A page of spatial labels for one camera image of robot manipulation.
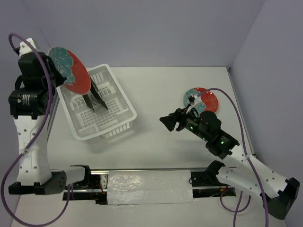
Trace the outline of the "white foam front board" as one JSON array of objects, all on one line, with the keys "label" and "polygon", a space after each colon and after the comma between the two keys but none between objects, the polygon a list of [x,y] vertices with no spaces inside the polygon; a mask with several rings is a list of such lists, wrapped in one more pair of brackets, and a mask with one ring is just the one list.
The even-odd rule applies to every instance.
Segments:
[{"label": "white foam front board", "polygon": [[[63,195],[22,195],[16,216],[30,224],[53,220],[65,205]],[[70,201],[53,227],[231,227],[233,214],[219,197],[197,198],[191,203],[97,205]]]}]

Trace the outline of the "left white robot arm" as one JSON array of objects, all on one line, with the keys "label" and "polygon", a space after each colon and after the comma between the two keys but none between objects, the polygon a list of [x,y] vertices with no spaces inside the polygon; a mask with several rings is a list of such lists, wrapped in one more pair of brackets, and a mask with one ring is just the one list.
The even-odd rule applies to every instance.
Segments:
[{"label": "left white robot arm", "polygon": [[93,177],[87,165],[73,165],[52,170],[48,163],[48,123],[55,89],[65,78],[43,52],[24,53],[18,60],[21,75],[9,95],[10,114],[18,133],[19,171],[9,194],[49,195],[61,193],[65,186],[77,184],[89,188]]}]

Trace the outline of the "black square plate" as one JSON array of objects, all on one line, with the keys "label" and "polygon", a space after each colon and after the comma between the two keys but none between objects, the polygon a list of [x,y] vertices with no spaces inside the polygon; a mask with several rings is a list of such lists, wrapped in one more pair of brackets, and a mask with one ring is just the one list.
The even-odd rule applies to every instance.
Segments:
[{"label": "black square plate", "polygon": [[95,109],[93,107],[93,104],[91,102],[91,99],[90,99],[89,95],[85,94],[82,97],[83,97],[83,99],[84,99],[85,104],[87,105],[87,107],[90,108],[93,112],[95,112]]},{"label": "black square plate", "polygon": [[98,89],[97,85],[95,84],[94,80],[90,79],[90,82],[91,82],[90,92],[95,97],[97,102],[108,110],[108,107],[107,107],[105,101],[103,100],[102,95],[100,94],[99,89]]}]

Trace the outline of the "metal base rail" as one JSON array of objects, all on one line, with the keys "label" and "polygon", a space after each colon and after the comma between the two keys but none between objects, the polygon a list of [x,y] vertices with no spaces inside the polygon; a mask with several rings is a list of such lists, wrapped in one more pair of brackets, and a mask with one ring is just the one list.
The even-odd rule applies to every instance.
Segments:
[{"label": "metal base rail", "polygon": [[189,203],[197,198],[233,197],[233,187],[218,182],[204,169],[93,171],[86,186],[73,184],[71,201],[139,205]]}]

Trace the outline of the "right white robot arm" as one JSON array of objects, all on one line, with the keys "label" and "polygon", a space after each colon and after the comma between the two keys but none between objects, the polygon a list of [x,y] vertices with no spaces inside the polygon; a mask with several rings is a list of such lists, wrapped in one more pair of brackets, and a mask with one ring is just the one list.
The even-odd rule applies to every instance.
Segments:
[{"label": "right white robot arm", "polygon": [[287,179],[245,154],[244,147],[221,129],[215,113],[204,111],[197,117],[194,112],[177,109],[160,121],[169,131],[187,129],[206,142],[206,149],[217,158],[205,170],[209,184],[228,184],[261,200],[271,216],[286,218],[298,196],[299,181]]}]

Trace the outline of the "small red teal floral plate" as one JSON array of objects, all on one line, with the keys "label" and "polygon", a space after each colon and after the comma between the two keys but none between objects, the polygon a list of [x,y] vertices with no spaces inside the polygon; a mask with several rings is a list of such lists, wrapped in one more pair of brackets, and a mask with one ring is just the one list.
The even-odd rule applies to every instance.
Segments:
[{"label": "small red teal floral plate", "polygon": [[[189,89],[183,96],[184,106],[186,107],[190,104],[190,101],[188,98],[191,95],[193,95],[193,96],[198,95],[198,94],[204,92],[205,90],[206,90],[206,88],[202,88],[202,87],[195,87],[195,88]],[[202,100],[202,102],[195,106],[195,109],[199,112],[199,114],[204,111],[211,111],[214,113],[217,112],[218,107],[219,107],[219,102],[218,102],[216,95],[213,92],[211,92],[211,91],[206,92],[205,94],[203,94],[201,96],[201,100]]]}]

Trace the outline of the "white plastic dish rack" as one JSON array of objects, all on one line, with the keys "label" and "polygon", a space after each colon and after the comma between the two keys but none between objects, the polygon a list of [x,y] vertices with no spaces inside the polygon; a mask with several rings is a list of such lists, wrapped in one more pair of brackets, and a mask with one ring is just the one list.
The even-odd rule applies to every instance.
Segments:
[{"label": "white plastic dish rack", "polygon": [[70,125],[77,140],[89,140],[102,136],[108,139],[133,126],[137,113],[117,78],[107,64],[88,69],[107,108],[100,105],[89,93],[94,109],[85,104],[81,95],[60,86],[57,92]]}]

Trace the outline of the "large red teal floral plate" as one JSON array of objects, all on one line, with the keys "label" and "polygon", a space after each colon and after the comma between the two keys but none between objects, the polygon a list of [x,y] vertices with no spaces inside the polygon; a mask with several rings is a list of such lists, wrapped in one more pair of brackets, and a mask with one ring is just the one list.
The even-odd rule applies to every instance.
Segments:
[{"label": "large red teal floral plate", "polygon": [[66,78],[64,86],[78,95],[86,95],[91,89],[90,76],[79,58],[63,47],[52,47],[48,51],[56,69]]}]

